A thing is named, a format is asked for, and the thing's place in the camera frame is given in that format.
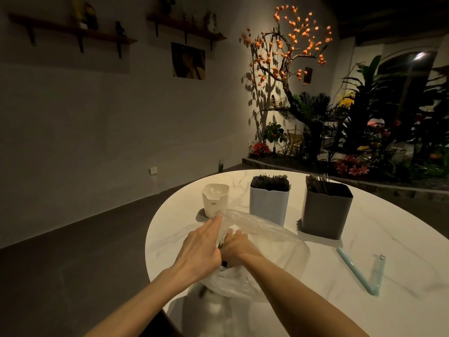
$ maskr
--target gray container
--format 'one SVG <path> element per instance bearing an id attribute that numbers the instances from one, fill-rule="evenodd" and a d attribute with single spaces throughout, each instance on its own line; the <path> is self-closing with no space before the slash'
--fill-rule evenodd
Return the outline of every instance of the gray container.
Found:
<path id="1" fill-rule="evenodd" d="M 250 187 L 250 214 L 284 226 L 289 191 Z"/>
<path id="2" fill-rule="evenodd" d="M 303 217 L 299 222 L 301 232 L 338 240 L 352 203 L 352 193 L 342 183 L 326 183 L 329 196 L 305 191 Z"/>

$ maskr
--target light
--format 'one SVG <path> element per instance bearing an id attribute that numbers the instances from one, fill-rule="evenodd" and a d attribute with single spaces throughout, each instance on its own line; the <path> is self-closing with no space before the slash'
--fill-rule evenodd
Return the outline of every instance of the light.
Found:
<path id="1" fill-rule="evenodd" d="M 418 53 L 417 55 L 416 55 L 416 57 L 413 59 L 413 60 L 419 60 L 419 59 L 421 59 L 423 56 L 425 56 L 426 55 L 426 53 L 425 52 L 421 52 L 421 53 Z"/>

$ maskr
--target picture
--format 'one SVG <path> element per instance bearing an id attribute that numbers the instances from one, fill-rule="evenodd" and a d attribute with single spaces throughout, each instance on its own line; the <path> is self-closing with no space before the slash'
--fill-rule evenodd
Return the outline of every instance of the picture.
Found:
<path id="1" fill-rule="evenodd" d="M 173 76 L 205 80 L 206 53 L 202 49 L 171 43 Z"/>

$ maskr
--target forearm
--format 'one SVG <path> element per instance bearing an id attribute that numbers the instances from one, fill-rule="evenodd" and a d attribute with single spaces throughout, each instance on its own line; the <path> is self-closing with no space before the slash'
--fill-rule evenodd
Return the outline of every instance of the forearm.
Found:
<path id="1" fill-rule="evenodd" d="M 86 337 L 139 336 L 153 317 L 177 294 L 185 290 L 175 268 L 162 271 L 148 286 L 91 330 Z"/>
<path id="2" fill-rule="evenodd" d="M 343 312 L 266 258 L 244 255 L 242 261 L 290 336 L 367 336 Z"/>

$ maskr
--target hand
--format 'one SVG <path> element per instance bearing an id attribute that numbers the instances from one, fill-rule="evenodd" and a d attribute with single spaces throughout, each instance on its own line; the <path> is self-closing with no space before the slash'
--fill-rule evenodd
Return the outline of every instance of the hand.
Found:
<path id="1" fill-rule="evenodd" d="M 248 240 L 248 234 L 241 230 L 232 234 L 232 230 L 228 230 L 221 248 L 221 258 L 227 261 L 227 267 L 241 265 L 242 259 L 247 255 L 262 256 L 254 244 Z"/>
<path id="2" fill-rule="evenodd" d="M 220 267 L 221 254 L 216 241 L 221 220 L 221 216 L 209 219 L 185 238 L 172 266 L 179 272 L 177 277 L 183 280 L 183 287 L 188 288 Z"/>

